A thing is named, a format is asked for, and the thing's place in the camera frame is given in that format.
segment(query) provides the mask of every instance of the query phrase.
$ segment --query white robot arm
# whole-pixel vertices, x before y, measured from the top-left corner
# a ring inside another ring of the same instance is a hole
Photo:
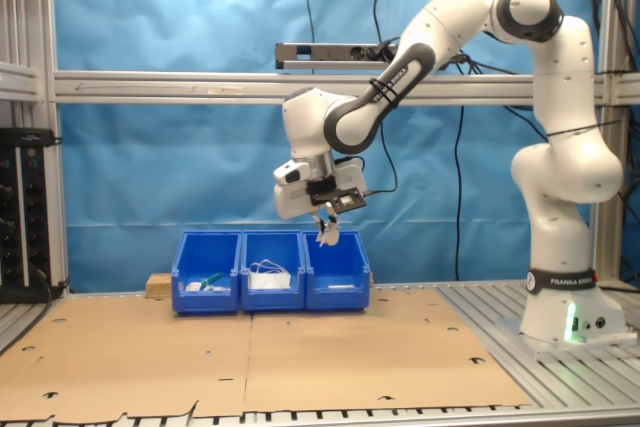
[[[338,214],[365,206],[367,190],[360,163],[336,165],[332,149],[347,155],[367,149],[407,93],[480,32],[531,49],[534,114],[549,138],[522,149],[512,163],[532,232],[531,295],[522,330],[549,343],[619,341],[627,335],[624,317],[595,285],[589,232],[575,204],[613,197],[622,167],[598,129],[589,27],[564,16],[556,0],[432,0],[403,32],[389,67],[362,95],[315,88],[294,93],[283,103],[292,160],[274,172],[278,213],[311,213],[319,240],[335,244]],[[318,217],[323,208],[328,223]]]

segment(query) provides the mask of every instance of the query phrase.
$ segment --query cardboard sheet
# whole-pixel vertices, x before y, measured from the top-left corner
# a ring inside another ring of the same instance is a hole
[[[0,422],[530,403],[431,290],[253,325],[177,318],[169,300],[74,298],[0,356]]]
[[[366,314],[257,315],[251,337],[247,412],[532,403],[433,290],[372,291]]]
[[[0,356],[0,421],[241,415],[250,327],[176,318],[170,300],[66,300]]]

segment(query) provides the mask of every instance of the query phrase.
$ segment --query blue plastic bin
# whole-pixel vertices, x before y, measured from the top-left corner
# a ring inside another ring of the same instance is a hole
[[[173,310],[178,314],[237,312],[239,304],[238,268],[240,231],[185,231],[171,269]],[[185,291],[190,282],[199,282],[222,272],[212,285],[227,291]]]
[[[289,271],[291,289],[249,289],[249,267],[264,259]],[[300,231],[245,231],[240,276],[242,309],[247,312],[304,309],[305,272]]]
[[[360,234],[340,232],[334,246],[316,242],[317,232],[304,232],[309,310],[362,310],[369,306],[371,269]]]

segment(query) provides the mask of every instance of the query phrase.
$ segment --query white object in bin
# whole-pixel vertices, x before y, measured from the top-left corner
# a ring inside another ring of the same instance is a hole
[[[191,282],[189,283],[184,290],[186,292],[199,292],[202,284],[200,282]]]
[[[250,289],[290,289],[291,274],[281,265],[264,259],[260,262],[254,262],[249,266],[249,288]]]
[[[214,292],[226,292],[231,290],[229,287],[222,287],[219,285],[207,285],[204,290],[212,290]]]

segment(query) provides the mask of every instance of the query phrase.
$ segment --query aluminum frame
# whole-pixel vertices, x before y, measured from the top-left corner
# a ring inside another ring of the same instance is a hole
[[[636,0],[626,0],[627,13],[634,25]],[[618,19],[616,6],[613,0],[603,0],[602,19],[600,29],[600,44],[598,57],[598,71],[610,72],[628,70],[627,47],[624,44],[623,29],[629,30],[626,25],[621,25]],[[608,103],[600,112],[602,122],[618,122],[602,127],[602,136],[611,149],[626,168],[627,142],[629,130],[629,109],[627,106],[632,99],[616,96],[621,85],[625,85],[627,76],[637,74],[611,75],[604,79],[605,91],[608,92]],[[615,196],[608,202],[594,204],[591,209],[591,241],[593,266],[601,279],[620,278],[620,259],[622,255],[623,236],[623,212],[622,200]]]
[[[627,0],[633,19],[635,0]],[[281,103],[303,87],[358,95],[364,75],[200,74],[57,70],[53,0],[0,0],[0,125],[51,128],[59,135],[58,104],[250,104]],[[622,26],[612,0],[603,0],[599,70],[618,70],[625,59]],[[603,136],[624,163],[627,110],[640,99],[640,74],[596,76],[594,102],[602,105]],[[528,75],[434,76],[403,102],[430,105],[531,105]],[[61,147],[46,149],[47,205],[53,281],[67,278]],[[593,260],[603,279],[619,277],[622,205],[614,198],[592,209]]]
[[[0,9],[0,126],[46,128],[59,136],[53,0],[0,0]],[[68,277],[60,146],[44,150],[44,170],[51,283],[57,285]]]

